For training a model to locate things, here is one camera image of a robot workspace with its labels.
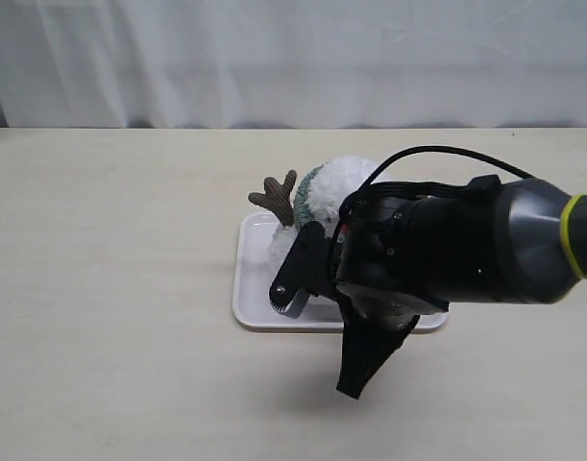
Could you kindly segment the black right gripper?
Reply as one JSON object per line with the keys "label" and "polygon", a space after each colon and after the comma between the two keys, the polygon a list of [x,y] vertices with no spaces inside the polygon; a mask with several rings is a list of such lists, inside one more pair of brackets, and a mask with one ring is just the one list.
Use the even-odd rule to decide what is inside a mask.
{"label": "black right gripper", "polygon": [[406,218],[427,196],[406,182],[364,184],[340,208],[334,234],[333,284],[343,320],[336,390],[358,399],[414,330],[434,332],[448,304],[430,295],[415,274]]}

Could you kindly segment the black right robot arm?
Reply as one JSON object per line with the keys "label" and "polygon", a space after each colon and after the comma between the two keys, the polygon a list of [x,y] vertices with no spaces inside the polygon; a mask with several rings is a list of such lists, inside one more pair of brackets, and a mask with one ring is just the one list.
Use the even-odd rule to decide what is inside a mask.
{"label": "black right robot arm", "polygon": [[358,398],[419,320],[453,303],[556,303],[584,279],[587,194],[487,176],[455,198],[369,198],[335,276],[345,322],[337,389]]}

